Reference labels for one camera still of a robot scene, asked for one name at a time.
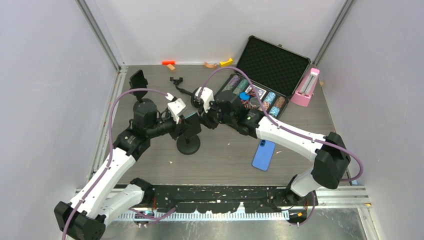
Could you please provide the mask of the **dark green-edged smartphone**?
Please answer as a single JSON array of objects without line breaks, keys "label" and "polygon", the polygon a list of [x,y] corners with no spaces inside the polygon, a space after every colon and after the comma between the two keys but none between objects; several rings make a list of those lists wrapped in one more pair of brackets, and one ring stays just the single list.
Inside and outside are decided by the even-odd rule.
[{"label": "dark green-edged smartphone", "polygon": [[188,117],[185,117],[182,122],[182,129],[183,135],[187,139],[198,135],[202,131],[199,115],[194,112]]}]

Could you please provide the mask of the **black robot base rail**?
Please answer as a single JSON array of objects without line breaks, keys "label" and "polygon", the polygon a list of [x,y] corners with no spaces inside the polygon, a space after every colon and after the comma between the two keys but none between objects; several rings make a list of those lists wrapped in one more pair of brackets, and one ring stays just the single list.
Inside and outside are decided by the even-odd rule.
[{"label": "black robot base rail", "polygon": [[243,207],[248,214],[279,213],[290,207],[312,206],[318,198],[309,193],[290,202],[283,186],[254,185],[153,185],[138,207],[166,213],[234,213]]}]

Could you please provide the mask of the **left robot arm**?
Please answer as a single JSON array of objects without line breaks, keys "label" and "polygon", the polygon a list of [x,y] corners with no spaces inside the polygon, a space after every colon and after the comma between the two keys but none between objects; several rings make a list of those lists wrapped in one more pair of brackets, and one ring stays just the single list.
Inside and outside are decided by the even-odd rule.
[{"label": "left robot arm", "polygon": [[154,199],[153,186],[134,178],[120,193],[107,198],[118,180],[151,146],[151,139],[166,134],[182,135],[186,104],[174,98],[167,104],[165,119],[159,118],[156,104],[145,99],[133,107],[133,119],[112,144],[108,157],[98,172],[69,202],[60,201],[54,214],[62,239],[99,240],[107,226],[129,208],[148,207]]}]

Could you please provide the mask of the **black smartphone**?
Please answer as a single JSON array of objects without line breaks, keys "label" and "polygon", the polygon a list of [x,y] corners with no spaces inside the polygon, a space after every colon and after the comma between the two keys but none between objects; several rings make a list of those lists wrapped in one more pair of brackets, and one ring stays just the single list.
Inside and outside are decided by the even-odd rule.
[{"label": "black smartphone", "polygon": [[[129,79],[130,90],[147,88],[148,80],[144,76],[144,72],[142,69],[139,69],[136,73],[134,73]],[[142,98],[147,94],[145,91],[137,91],[132,92],[135,96],[141,96]]]}]

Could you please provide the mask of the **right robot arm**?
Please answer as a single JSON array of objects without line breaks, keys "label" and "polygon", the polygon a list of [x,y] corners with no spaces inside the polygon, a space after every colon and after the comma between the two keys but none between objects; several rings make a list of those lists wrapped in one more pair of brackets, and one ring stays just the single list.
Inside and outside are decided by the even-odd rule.
[{"label": "right robot arm", "polygon": [[320,187],[335,190],[343,181],[351,158],[337,133],[311,133],[285,124],[262,110],[247,109],[230,90],[214,96],[211,89],[200,87],[193,93],[192,105],[198,110],[201,123],[209,129],[228,125],[241,135],[281,145],[313,163],[310,170],[295,175],[286,186],[285,199],[291,205],[299,205]]}]

